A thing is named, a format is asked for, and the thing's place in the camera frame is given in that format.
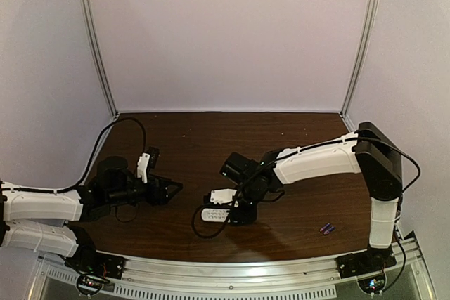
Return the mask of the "white remote control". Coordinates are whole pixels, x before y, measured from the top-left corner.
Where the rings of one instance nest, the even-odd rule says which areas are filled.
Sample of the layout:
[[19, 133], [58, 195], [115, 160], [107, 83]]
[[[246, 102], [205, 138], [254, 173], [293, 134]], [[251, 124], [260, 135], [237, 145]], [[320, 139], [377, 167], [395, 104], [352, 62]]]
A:
[[204, 222], [229, 223], [230, 222], [229, 212], [230, 209], [207, 207], [201, 211], [200, 217]]

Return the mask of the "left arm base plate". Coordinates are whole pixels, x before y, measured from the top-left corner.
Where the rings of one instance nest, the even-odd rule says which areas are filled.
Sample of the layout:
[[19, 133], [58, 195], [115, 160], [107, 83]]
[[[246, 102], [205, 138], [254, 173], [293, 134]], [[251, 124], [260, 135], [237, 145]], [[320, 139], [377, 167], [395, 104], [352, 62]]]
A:
[[105, 254], [90, 247], [79, 248], [72, 257], [65, 257], [65, 265], [82, 273], [92, 273], [104, 278], [120, 279], [126, 259], [123, 256]]

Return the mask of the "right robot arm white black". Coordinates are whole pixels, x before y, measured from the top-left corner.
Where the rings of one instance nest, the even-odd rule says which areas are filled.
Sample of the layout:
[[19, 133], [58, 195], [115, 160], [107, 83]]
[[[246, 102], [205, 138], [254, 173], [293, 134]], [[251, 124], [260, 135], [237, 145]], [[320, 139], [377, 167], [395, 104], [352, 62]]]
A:
[[357, 131], [322, 143], [268, 151], [258, 162], [233, 152], [220, 173], [236, 186], [213, 191], [210, 200], [230, 207], [260, 202], [298, 181], [362, 174], [371, 198], [371, 227], [360, 265], [374, 273], [387, 262], [403, 194], [401, 153], [373, 123], [362, 122]]

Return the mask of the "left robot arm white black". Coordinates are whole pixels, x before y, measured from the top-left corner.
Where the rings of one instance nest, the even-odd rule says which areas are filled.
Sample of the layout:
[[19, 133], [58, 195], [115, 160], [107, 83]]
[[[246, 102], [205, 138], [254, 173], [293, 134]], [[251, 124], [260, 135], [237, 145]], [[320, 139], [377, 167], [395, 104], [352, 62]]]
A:
[[87, 275], [101, 269], [96, 246], [72, 222], [92, 222], [124, 205], [167, 204], [182, 183], [151, 174], [155, 158], [144, 152], [132, 172], [123, 157], [107, 157], [86, 185], [63, 189], [22, 187], [1, 182], [1, 246], [72, 258]]

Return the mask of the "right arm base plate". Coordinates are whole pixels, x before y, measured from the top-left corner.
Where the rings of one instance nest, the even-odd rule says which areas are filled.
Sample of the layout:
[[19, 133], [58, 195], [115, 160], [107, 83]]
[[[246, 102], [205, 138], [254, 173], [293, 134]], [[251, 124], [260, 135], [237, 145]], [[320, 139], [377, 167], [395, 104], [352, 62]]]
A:
[[349, 253], [336, 258], [341, 279], [381, 271], [395, 266], [397, 261], [391, 248], [372, 249], [358, 253]]

